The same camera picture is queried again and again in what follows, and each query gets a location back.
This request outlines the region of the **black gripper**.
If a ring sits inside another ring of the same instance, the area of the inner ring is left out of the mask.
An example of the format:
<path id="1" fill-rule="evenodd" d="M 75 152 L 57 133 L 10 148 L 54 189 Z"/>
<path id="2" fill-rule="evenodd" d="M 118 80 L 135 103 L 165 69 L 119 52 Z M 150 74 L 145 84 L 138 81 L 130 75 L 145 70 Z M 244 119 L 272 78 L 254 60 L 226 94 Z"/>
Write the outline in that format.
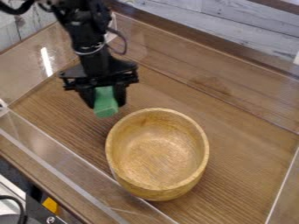
<path id="1" fill-rule="evenodd" d="M 113 86 L 118 107 L 126 104 L 126 86 L 138 82 L 137 64 L 110 55 L 109 52 L 81 56 L 75 66 L 59 71 L 65 90 L 74 90 L 87 107 L 94 107 L 95 87 Z"/>

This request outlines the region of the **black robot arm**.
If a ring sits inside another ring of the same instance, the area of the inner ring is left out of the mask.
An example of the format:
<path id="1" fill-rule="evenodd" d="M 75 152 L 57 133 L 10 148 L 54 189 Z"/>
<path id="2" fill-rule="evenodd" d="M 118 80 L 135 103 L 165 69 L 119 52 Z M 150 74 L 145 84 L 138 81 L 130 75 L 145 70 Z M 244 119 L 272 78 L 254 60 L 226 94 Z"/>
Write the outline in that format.
<path id="1" fill-rule="evenodd" d="M 78 64 L 59 72 L 63 89 L 75 91 L 97 114 L 115 113 L 126 104 L 126 88 L 138 78 L 137 64 L 118 59 L 118 52 L 107 45 L 106 34 L 121 34 L 109 26 L 110 9 L 102 0 L 23 0 L 15 8 L 0 0 L 0 11 L 22 15 L 33 5 L 55 17 L 78 56 Z"/>

